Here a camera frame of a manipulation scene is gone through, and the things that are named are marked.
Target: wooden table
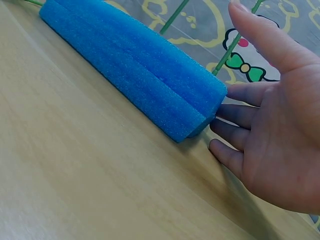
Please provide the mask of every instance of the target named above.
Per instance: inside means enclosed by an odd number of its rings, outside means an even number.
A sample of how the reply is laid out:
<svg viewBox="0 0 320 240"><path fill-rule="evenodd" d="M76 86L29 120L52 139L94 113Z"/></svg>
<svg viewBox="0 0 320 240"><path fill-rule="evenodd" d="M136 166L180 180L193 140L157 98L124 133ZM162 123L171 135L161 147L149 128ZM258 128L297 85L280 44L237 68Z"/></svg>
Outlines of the wooden table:
<svg viewBox="0 0 320 240"><path fill-rule="evenodd" d="M313 240L207 149L170 141L38 17L0 0L0 239Z"/></svg>

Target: green rod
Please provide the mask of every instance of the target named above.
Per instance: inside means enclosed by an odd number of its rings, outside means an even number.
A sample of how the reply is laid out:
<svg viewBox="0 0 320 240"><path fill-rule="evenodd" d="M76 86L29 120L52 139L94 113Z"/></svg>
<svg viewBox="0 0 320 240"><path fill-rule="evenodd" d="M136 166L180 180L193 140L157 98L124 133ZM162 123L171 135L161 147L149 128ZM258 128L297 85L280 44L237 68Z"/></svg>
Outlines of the green rod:
<svg viewBox="0 0 320 240"><path fill-rule="evenodd" d="M180 4L180 6L175 10L173 15L169 18L169 20L166 22L166 24L160 30L161 35L163 35L168 30L170 25L174 22L174 20L177 18L177 16L182 11L182 9L184 9L184 7L187 5L188 2L189 2L189 0L183 0L183 2Z"/></svg>
<svg viewBox="0 0 320 240"><path fill-rule="evenodd" d="M24 0L24 1L41 6L41 7L44 5L43 3L39 2L39 1L34 1L34 0Z"/></svg>
<svg viewBox="0 0 320 240"><path fill-rule="evenodd" d="M256 4L254 5L254 7L252 8L251 12L253 14L255 14L258 10L258 8L260 7L261 3L264 2L265 0L258 0L256 2ZM235 39L233 40L233 42L231 43L229 49L226 51L226 53L224 54L224 56L222 57L222 59L220 60L220 62L217 64L217 66L215 67L215 69L212 71L212 74L217 76L217 74L219 73L219 71L221 70L222 66L226 63L226 61L228 60L228 58L230 57L232 51L235 49L236 45L238 44L239 40L241 38L241 35L238 33L235 37Z"/></svg>

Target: finger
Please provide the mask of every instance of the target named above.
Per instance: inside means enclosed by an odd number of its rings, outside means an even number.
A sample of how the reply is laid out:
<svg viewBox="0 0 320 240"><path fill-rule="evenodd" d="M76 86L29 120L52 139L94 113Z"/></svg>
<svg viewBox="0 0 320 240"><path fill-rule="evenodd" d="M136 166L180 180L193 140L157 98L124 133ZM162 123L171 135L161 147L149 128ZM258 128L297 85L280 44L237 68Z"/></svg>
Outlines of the finger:
<svg viewBox="0 0 320 240"><path fill-rule="evenodd" d="M244 129L251 129L252 119L258 108L245 105L222 104L216 116L232 122Z"/></svg>
<svg viewBox="0 0 320 240"><path fill-rule="evenodd" d="M263 81L234 84L228 87L227 97L255 107L260 107L265 91L276 84L279 83Z"/></svg>
<svg viewBox="0 0 320 240"><path fill-rule="evenodd" d="M294 41L274 22L244 9L240 3L230 3L233 25L280 73L320 63L316 54Z"/></svg>
<svg viewBox="0 0 320 240"><path fill-rule="evenodd" d="M236 149L244 151L245 143L250 133L249 130L231 125L219 119L213 120L210 124L210 128Z"/></svg>
<svg viewBox="0 0 320 240"><path fill-rule="evenodd" d="M210 142L209 149L217 160L226 166L241 181L244 154L228 147L217 139Z"/></svg>

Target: green bow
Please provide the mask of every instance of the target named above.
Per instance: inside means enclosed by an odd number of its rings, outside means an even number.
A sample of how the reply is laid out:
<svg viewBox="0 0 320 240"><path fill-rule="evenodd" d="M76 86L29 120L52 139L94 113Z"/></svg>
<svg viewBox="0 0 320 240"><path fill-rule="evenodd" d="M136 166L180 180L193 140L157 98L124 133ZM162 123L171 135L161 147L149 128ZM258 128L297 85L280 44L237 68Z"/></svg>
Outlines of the green bow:
<svg viewBox="0 0 320 240"><path fill-rule="evenodd" d="M248 63L245 63L243 58L237 52L231 54L225 65L231 69L240 70L246 75L246 78L249 82L260 82L266 75L266 70L261 67L251 66Z"/></svg>

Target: blue foam block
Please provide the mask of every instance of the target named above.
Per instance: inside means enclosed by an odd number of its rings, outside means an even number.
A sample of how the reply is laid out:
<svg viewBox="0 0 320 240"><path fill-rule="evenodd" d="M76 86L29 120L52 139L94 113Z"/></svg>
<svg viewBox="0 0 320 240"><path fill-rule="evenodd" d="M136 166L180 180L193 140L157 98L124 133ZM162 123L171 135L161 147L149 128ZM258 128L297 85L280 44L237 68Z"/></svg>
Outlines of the blue foam block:
<svg viewBox="0 0 320 240"><path fill-rule="evenodd" d="M175 142L215 118L226 86L121 10L102 0L47 0L39 15Z"/></svg>

